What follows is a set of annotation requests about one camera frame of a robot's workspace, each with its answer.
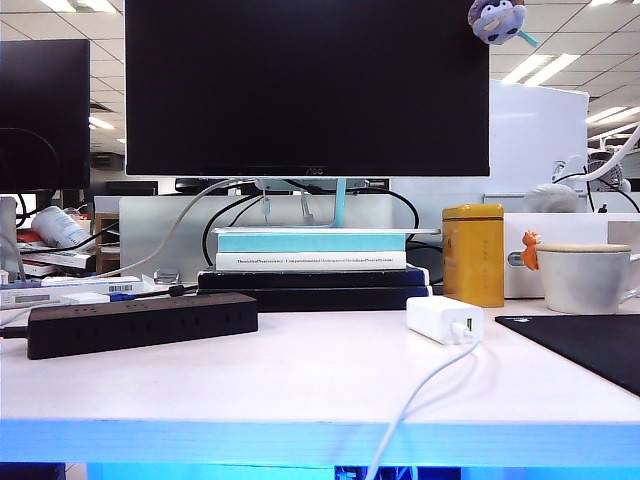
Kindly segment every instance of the ceiling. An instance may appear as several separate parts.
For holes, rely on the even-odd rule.
[[[91,100],[112,110],[96,114],[115,130],[91,132],[92,151],[124,153],[117,141],[124,127],[124,0],[109,0],[119,13],[55,13],[40,0],[0,0],[0,39],[88,38],[91,40]],[[640,3],[618,0],[527,0],[525,30],[540,44],[520,38],[491,47],[491,78],[502,79],[532,53],[578,54],[577,61],[544,86],[586,91],[589,113],[640,106]],[[589,135],[640,121],[640,113],[618,123],[591,127]]]

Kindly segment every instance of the computer monitor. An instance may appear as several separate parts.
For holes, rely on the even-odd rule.
[[[488,175],[489,52],[468,8],[129,2],[127,173]]]
[[[0,192],[89,185],[89,41],[0,42]]]

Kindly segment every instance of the ceiling light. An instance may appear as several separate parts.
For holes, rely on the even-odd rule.
[[[502,79],[503,83],[516,83],[518,80],[526,77],[543,63],[547,62],[551,55],[534,54],[518,65],[513,72]]]
[[[47,7],[55,12],[72,12],[76,9],[67,0],[41,0]]]
[[[95,12],[118,13],[109,0],[77,0],[77,3]]]
[[[92,123],[96,127],[104,128],[106,130],[113,130],[115,127],[111,125],[109,122],[105,122],[104,120],[100,120],[96,117],[89,117],[89,123]]]
[[[593,142],[595,140],[600,140],[601,138],[610,137],[611,135],[615,135],[616,133],[626,132],[627,130],[631,130],[633,127],[637,127],[638,125],[640,125],[640,122],[634,122],[630,123],[629,125],[614,128],[613,130],[609,130],[608,132],[600,133],[591,138],[587,138],[587,141]]]
[[[549,80],[560,70],[563,70],[564,68],[566,68],[567,66],[575,62],[578,58],[580,58],[580,55],[569,55],[568,53],[563,53],[558,58],[556,58],[553,62],[551,62],[549,65],[547,65],[538,73],[536,73],[529,80],[524,82],[524,84],[529,86],[540,85],[541,83],[544,83],[547,80]]]
[[[590,117],[587,117],[587,123],[594,123],[597,122],[598,120],[602,120],[605,117],[608,117],[609,115],[613,115],[614,113],[618,113],[622,110],[624,110],[627,107],[612,107],[612,108],[607,108],[605,111],[600,112],[600,113],[596,113],[595,115],[591,115]]]
[[[630,117],[631,115],[635,115],[636,113],[640,113],[640,107],[630,108],[629,110],[625,110],[624,112],[620,112],[616,115],[611,115],[610,117],[598,122],[598,125],[619,122],[620,120]]]

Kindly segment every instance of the light blue book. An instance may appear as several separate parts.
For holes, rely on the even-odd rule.
[[[404,251],[405,233],[368,229],[217,229],[218,252]]]

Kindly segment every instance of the orange figurine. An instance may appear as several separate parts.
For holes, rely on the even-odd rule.
[[[522,243],[527,248],[520,254],[520,258],[529,270],[538,270],[538,256],[536,255],[536,245],[539,243],[540,234],[533,230],[527,230],[522,237]]]

